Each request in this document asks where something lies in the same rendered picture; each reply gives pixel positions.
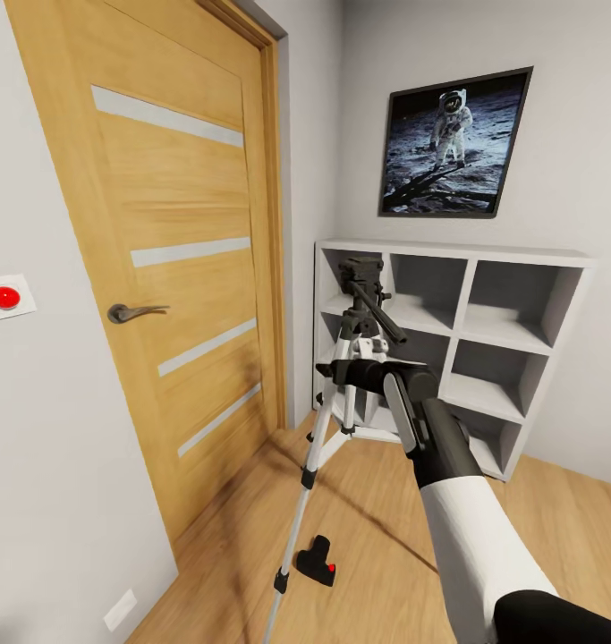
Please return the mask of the camera tripod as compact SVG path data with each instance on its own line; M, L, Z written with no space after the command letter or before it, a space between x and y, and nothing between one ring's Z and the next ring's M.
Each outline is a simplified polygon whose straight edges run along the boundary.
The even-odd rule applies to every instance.
M391 299L391 293L383 293L383 286L380 280L376 283L361 280L363 273L383 271L384 260L374 257L356 257L348 260L340 260L340 291L341 294L353 296L353 307L343 313L340 335L336 339L336 347L332 360L351 360L353 354L359 354L352 350L352 345L361 338L361 334L370 332L372 339L381 340L378 324L380 324L387 336L397 345L404 346L408 342L408 336L402 329L381 309L382 301ZM377 301L369 298L371 294L377 294ZM379 353L380 362L387 361L386 353ZM314 486L317 470L338 451L340 446L353 437L375 439L379 441L392 441L401 443L401 438L396 432L379 430L374 428L359 428L353 424L355 394L358 392L356 386L345 386L344 414L335 404L335 394L338 386L328 377L323 388L323 393L317 394L319 409L312 432L306 437L309 446L301 466L303 488L297 513L295 513L293 528L286 548L283 565L279 568L274 580L276 596L268 620L267 631L263 644L268 644L275 623L277 609L281 596L286 592L288 572L292 560L293 550L299 535L302 516L307 503L309 492ZM325 445L323 442L327 432L327 425L330 417L335 419L340 431Z

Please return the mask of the digital camera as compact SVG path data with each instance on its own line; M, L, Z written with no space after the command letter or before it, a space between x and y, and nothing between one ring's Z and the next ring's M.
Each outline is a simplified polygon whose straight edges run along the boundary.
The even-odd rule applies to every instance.
M325 536L316 536L310 551L301 550L297 556L296 569L322 584L333 587L335 565L326 563L330 543Z

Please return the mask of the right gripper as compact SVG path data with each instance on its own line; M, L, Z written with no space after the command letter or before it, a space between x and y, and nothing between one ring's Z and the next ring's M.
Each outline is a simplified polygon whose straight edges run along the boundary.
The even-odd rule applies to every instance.
M369 367L380 363L377 360L333 360L331 364L319 363L316 364L316 370L325 378L333 378L333 382L338 387L345 387L347 385L356 386L358 391L371 392L368 385L366 385L366 374L368 374ZM375 392L372 392L375 393Z

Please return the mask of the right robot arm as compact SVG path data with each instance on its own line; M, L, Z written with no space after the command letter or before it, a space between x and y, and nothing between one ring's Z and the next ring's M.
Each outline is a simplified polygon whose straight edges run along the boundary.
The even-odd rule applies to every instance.
M438 399L429 365L373 360L385 340L359 338L351 360L316 364L338 387L383 395L414 475L457 644L611 644L611 620L563 600L529 555L470 450L464 423Z

